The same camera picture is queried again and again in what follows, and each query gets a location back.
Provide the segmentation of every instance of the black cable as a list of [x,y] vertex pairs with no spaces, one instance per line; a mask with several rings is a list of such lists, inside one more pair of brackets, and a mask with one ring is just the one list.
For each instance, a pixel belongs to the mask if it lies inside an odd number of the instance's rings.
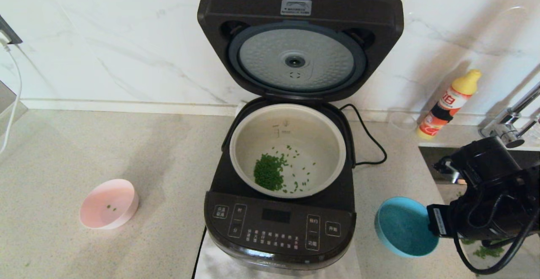
[[[461,204],[461,198],[458,199],[458,203],[455,206],[455,210],[458,210],[459,205]],[[478,269],[475,268],[472,264],[470,264],[469,260],[467,260],[467,257],[465,254],[463,254],[463,249],[461,248],[461,244],[459,243],[459,237],[457,236],[457,230],[454,229],[454,220],[453,215],[450,212],[450,217],[448,217],[448,225],[450,227],[450,230],[453,232],[454,237],[454,244],[456,246],[457,254],[459,254],[459,257],[465,264],[465,266],[470,269],[472,272],[477,273],[479,275],[490,275],[497,273],[500,271],[503,267],[505,267],[510,260],[515,256],[521,245],[523,244],[523,241],[525,241],[525,238],[529,235],[529,232],[532,229],[532,226],[535,225],[536,220],[538,220],[538,215],[540,214],[540,206],[537,206],[534,211],[532,212],[531,220],[527,225],[524,225],[521,227],[521,231],[519,231],[519,234],[515,237],[515,241],[513,241],[512,245],[508,249],[508,251],[505,253],[505,255],[492,267],[486,268],[486,269]]]
[[370,137],[370,139],[373,141],[373,143],[375,143],[376,146],[378,146],[378,148],[382,151],[382,154],[384,155],[384,158],[382,158],[382,160],[380,160],[380,161],[377,161],[377,162],[358,162],[358,163],[355,163],[354,165],[355,166],[365,165],[365,164],[379,165],[379,164],[384,163],[386,161],[386,159],[388,158],[388,155],[386,154],[386,151],[384,150],[384,148],[382,148],[382,146],[377,142],[376,139],[374,139],[374,137],[372,137],[371,133],[368,131],[366,125],[364,124],[364,121],[362,121],[362,117],[360,117],[360,113],[358,112],[358,109],[353,104],[347,104],[347,105],[339,108],[339,110],[343,111],[343,109],[347,108],[347,107],[353,108],[354,112],[356,112],[356,115],[358,116],[358,120],[360,121],[360,123],[362,124],[362,127],[366,131],[366,134],[368,135],[368,137]]
[[484,227],[488,227],[488,225],[491,224],[491,222],[493,221],[493,218],[495,216],[495,212],[497,211],[497,208],[499,206],[499,204],[501,203],[501,200],[504,198],[504,197],[508,197],[508,198],[511,198],[511,199],[514,199],[515,198],[511,195],[508,195],[508,193],[505,191],[503,193],[501,193],[498,197],[497,197],[497,200],[495,200],[495,203],[493,204],[493,207],[491,208],[491,213],[489,215],[489,218],[488,218],[488,221],[484,224],[484,225],[474,225],[473,223],[471,223],[470,219],[471,219],[471,215],[472,213],[478,208],[478,206],[480,205],[480,203],[482,202],[482,198],[484,197],[484,190],[482,189],[481,192],[480,192],[480,196],[478,197],[478,200],[476,202],[476,204],[473,206],[473,208],[471,208],[471,210],[469,211],[469,214],[467,214],[467,224],[470,225],[471,227],[473,228],[477,228],[477,229],[481,229],[481,228],[484,228]]
[[507,244],[511,244],[515,239],[516,238],[513,237],[513,238],[506,239],[504,241],[500,241],[500,242],[497,242],[497,243],[492,243],[491,242],[492,240],[482,240],[482,246],[485,247],[485,248],[488,248],[488,249],[499,248],[499,247],[503,247],[503,246],[505,246]]

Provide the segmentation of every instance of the faucet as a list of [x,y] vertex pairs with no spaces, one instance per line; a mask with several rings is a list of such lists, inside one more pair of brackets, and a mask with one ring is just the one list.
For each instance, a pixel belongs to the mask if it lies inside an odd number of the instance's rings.
[[540,123],[540,115],[521,131],[514,127],[515,121],[521,117],[521,111],[525,109],[535,98],[540,96],[540,83],[536,84],[519,102],[510,108],[501,111],[495,119],[479,130],[482,137],[498,136],[507,148],[515,148],[525,140],[521,137],[536,123]]

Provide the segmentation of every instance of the baseboard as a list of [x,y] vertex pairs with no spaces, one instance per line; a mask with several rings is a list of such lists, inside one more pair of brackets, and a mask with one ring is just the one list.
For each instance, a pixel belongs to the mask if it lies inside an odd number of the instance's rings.
[[109,100],[34,100],[22,102],[29,109],[138,112],[148,114],[183,114],[235,116],[236,105],[116,102]]
[[[183,115],[210,115],[210,116],[235,116],[237,105],[206,105],[206,104],[175,104],[175,103],[146,103],[146,102],[118,102],[109,100],[21,100],[29,109],[48,110],[82,110],[82,111],[112,111],[112,112],[139,112],[151,114],[183,114]],[[387,122],[390,115],[395,111],[383,110],[360,110],[362,119],[367,122]],[[344,111],[347,119],[358,121],[356,114],[351,109]],[[405,112],[413,119],[418,120],[420,112]],[[485,115],[459,113],[452,120],[453,125],[478,126],[486,119]],[[523,118],[516,122],[521,127],[529,118]]]

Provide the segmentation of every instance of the marble wall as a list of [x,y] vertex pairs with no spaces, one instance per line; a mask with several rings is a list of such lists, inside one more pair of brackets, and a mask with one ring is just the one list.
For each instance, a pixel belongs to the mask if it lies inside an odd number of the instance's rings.
[[[462,113],[484,115],[540,81],[540,0],[402,0],[405,31],[349,101],[425,110],[440,87],[476,68],[480,90]],[[199,0],[0,0],[24,40],[14,55],[23,101],[237,104],[254,95],[228,75],[196,18]],[[0,80],[18,81],[0,55]],[[525,115],[540,106],[535,102]]]

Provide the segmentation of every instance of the bottle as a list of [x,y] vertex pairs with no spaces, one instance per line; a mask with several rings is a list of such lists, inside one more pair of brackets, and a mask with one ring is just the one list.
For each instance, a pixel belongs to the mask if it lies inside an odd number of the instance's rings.
[[480,70],[472,69],[466,75],[458,77],[448,87],[446,93],[433,106],[432,110],[416,129],[416,134],[423,139],[432,139],[438,131],[463,107],[477,90],[476,82],[482,73]]

